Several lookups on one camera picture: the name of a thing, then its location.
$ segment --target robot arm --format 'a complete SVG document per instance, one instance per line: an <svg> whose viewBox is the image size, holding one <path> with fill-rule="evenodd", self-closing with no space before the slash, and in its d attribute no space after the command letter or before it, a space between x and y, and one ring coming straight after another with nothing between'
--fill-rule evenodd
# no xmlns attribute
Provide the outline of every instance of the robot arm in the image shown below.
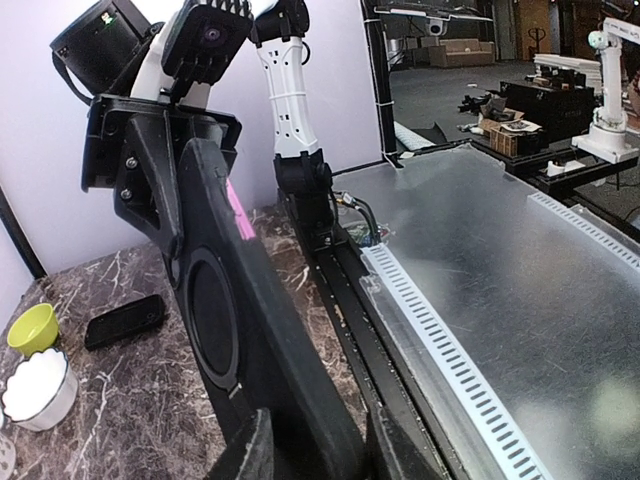
<svg viewBox="0 0 640 480"><path fill-rule="evenodd" d="M269 84L278 186L315 250L331 244L336 219L329 200L331 169L309 120L302 72L302 39L308 30L304 1L279 0L256 18L251 41Z"/></svg>
<svg viewBox="0 0 640 480"><path fill-rule="evenodd" d="M620 71L622 40L640 44L640 27L607 18L602 31L589 35L589 45L600 53L602 62L604 105L594 111L589 133L572 140L574 146L610 163L635 158L639 153L625 141L627 115L622 108Z"/></svg>

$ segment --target black bracket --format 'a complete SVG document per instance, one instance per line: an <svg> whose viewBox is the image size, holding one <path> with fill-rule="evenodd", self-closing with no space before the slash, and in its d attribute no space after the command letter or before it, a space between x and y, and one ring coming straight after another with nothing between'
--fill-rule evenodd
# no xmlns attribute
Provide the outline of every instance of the black bracket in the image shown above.
<svg viewBox="0 0 640 480"><path fill-rule="evenodd" d="M304 38L309 25L309 11L304 0L280 0L254 22L250 38L258 48L276 38L288 42L291 37Z"/></svg>
<svg viewBox="0 0 640 480"><path fill-rule="evenodd" d="M230 115L98 96L89 112L82 188L115 188L118 216L173 258L182 244L176 166L185 145L215 140L231 169L241 130Z"/></svg>

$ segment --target smartphone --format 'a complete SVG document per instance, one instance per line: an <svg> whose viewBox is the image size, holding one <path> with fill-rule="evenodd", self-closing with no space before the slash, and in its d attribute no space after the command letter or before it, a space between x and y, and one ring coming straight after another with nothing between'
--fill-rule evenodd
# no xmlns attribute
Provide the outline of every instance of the smartphone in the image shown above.
<svg viewBox="0 0 640 480"><path fill-rule="evenodd" d="M120 340L159 328L164 323L165 306L160 295L137 300L100 315L89 322L84 346L93 351Z"/></svg>

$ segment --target black mount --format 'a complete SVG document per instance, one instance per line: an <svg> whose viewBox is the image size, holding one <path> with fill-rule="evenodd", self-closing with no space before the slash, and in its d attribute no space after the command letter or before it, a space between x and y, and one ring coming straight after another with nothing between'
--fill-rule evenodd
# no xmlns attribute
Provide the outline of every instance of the black mount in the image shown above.
<svg viewBox="0 0 640 480"><path fill-rule="evenodd" d="M322 149L311 155L302 152L296 158L276 155L274 165L278 187L291 203L307 246L317 251L332 245L336 218L329 195L333 177Z"/></svg>
<svg viewBox="0 0 640 480"><path fill-rule="evenodd" d="M276 38L288 42L291 37L304 38L309 25L309 11L303 0L280 0L254 22L250 38L258 48Z"/></svg>

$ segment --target wire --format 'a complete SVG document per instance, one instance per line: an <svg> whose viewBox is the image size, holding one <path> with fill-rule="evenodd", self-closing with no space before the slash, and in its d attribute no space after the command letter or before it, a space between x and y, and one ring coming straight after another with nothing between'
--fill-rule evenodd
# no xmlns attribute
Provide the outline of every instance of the wire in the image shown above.
<svg viewBox="0 0 640 480"><path fill-rule="evenodd" d="M342 192L332 192L331 195L333 198L336 198L336 204L355 210L362 215L369 227L369 235L371 236L372 245L378 245L382 242L382 236L380 234L380 228L378 227L376 217L373 214L371 206L367 202Z"/></svg>
<svg viewBox="0 0 640 480"><path fill-rule="evenodd" d="M377 245L378 243L380 243L378 241L378 236L375 233L378 230L378 228L376 227L376 224L373 223L373 220L371 219L371 217L367 213L366 209L364 209L360 205L356 205L353 208L354 208L354 210L356 212L358 212L360 215L362 215L364 217L365 221L367 222L367 226L369 227L369 235L371 235L371 243L373 245Z"/></svg>
<svg viewBox="0 0 640 480"><path fill-rule="evenodd" d="M387 63L389 65L389 69L392 70L393 67L395 67L395 65L393 64L393 61L398 58L401 57L405 54L405 48L407 46L407 39L403 38L402 39L402 47L400 48L400 51L398 53L396 53L393 57L391 57L389 60L387 60Z"/></svg>
<svg viewBox="0 0 640 480"><path fill-rule="evenodd" d="M629 212L629 215L627 215L626 217L624 217L624 221L628 222L629 219L633 216L634 213L636 213L637 211L640 211L640 205L638 205L636 208L634 208L633 210L631 210Z"/></svg>
<svg viewBox="0 0 640 480"><path fill-rule="evenodd" d="M356 203L362 205L367 210L367 213L371 217L371 223L373 223L373 225L374 225L374 229L371 231L371 236L373 238L375 238L376 244L382 242L382 237L380 235L380 228L378 228L378 221L376 220L376 216L373 213L373 209L364 200L361 200L361 199L355 198L355 197L354 197L354 200L356 201Z"/></svg>
<svg viewBox="0 0 640 480"><path fill-rule="evenodd" d="M329 192L329 196L331 197L331 205L333 206L333 226L335 227L338 225L340 215L338 212L338 199L334 192Z"/></svg>
<svg viewBox="0 0 640 480"><path fill-rule="evenodd" d="M302 66L304 67L307 63L309 63L309 60L311 60L311 47L307 44L307 42L302 42L302 45L304 45L304 48L307 49L307 58L304 60L304 62L302 62Z"/></svg>

